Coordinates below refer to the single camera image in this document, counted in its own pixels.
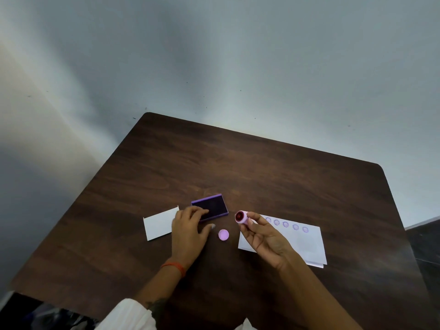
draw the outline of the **wood grain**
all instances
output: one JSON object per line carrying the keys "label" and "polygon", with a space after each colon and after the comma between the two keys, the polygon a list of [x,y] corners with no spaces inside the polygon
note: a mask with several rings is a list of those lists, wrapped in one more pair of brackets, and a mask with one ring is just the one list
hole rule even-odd
{"label": "wood grain", "polygon": [[[434,329],[436,316],[377,164],[146,113],[14,278],[19,293],[102,319],[157,272],[171,236],[143,217],[222,193],[229,216],[170,299],[162,329],[303,329],[277,274],[238,250],[233,213],[321,227],[313,268],[365,329]],[[220,229],[230,237],[217,238]]]}

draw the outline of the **white paper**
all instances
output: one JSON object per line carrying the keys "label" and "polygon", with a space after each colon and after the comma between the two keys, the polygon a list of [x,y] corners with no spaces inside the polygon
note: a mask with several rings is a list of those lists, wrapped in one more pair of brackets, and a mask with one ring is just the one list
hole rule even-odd
{"label": "white paper", "polygon": [[[262,215],[262,217],[287,238],[292,248],[308,265],[317,267],[327,265],[326,252],[319,227],[272,216]],[[255,252],[242,233],[240,233],[239,238],[239,249]]]}
{"label": "white paper", "polygon": [[151,241],[154,238],[171,233],[171,224],[178,210],[179,206],[177,206],[175,209],[170,209],[168,211],[149,216],[148,218],[144,218],[143,224],[145,226],[147,241]]}

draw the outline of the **stack of paper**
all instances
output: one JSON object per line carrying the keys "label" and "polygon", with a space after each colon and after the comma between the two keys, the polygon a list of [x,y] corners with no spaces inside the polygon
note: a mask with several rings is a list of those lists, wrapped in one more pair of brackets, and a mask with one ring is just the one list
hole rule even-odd
{"label": "stack of paper", "polygon": [[[262,217],[287,238],[292,248],[308,265],[317,267],[327,265],[326,252],[319,227],[272,216],[262,215]],[[242,233],[240,233],[239,249],[255,252]]]}
{"label": "stack of paper", "polygon": [[157,238],[162,235],[171,233],[171,225],[173,219],[176,216],[179,206],[175,209],[149,216],[143,219],[143,225],[145,226],[146,240],[151,241],[153,238]]}

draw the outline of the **red bracelet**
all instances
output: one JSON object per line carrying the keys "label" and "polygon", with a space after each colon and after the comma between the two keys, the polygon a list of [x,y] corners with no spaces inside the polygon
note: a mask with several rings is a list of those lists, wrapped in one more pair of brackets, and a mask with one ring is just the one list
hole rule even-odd
{"label": "red bracelet", "polygon": [[178,262],[166,262],[165,264],[163,264],[161,266],[161,268],[163,268],[164,266],[168,266],[168,265],[177,267],[179,269],[181,275],[182,275],[182,278],[185,276],[186,271],[185,271],[184,267],[180,263],[178,263]]}

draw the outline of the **person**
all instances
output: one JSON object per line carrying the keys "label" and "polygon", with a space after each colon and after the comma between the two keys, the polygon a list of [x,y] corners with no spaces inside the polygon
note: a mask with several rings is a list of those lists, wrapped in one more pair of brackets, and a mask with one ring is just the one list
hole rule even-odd
{"label": "person", "polygon": [[[178,211],[172,224],[172,255],[133,299],[124,299],[99,324],[99,330],[153,330],[167,299],[185,271],[201,253],[214,224],[198,233],[198,223],[208,210],[190,206]],[[248,224],[240,224],[246,240],[279,273],[310,330],[361,329],[295,252],[287,239],[261,215],[248,212]],[[254,329],[249,320],[237,327]]]}

